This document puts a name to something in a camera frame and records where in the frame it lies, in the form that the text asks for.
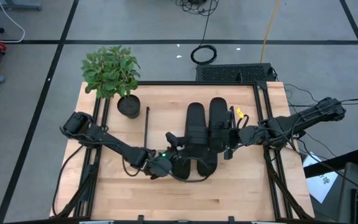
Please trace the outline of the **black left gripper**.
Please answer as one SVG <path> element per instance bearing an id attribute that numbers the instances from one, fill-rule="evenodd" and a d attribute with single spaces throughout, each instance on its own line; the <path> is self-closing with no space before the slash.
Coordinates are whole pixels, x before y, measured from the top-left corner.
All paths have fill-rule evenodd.
<path id="1" fill-rule="evenodd" d="M 176 137 L 171 132 L 167 132 L 165 137 L 172 149 L 159 152 L 145 161 L 144 174 L 150 176 L 151 179 L 172 175 L 173 165 L 179 160 L 177 148 L 183 147 L 187 143 L 186 137 Z"/>

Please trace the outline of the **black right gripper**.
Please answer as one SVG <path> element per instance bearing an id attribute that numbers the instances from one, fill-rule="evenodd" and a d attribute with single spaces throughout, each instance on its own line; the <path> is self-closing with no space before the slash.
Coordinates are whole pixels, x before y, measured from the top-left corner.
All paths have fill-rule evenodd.
<path id="1" fill-rule="evenodd" d="M 233 158 L 234 151 L 242 146 L 250 146 L 261 142 L 260 126 L 248 126 L 245 128 L 229 128 L 224 130 L 224 159 Z"/>

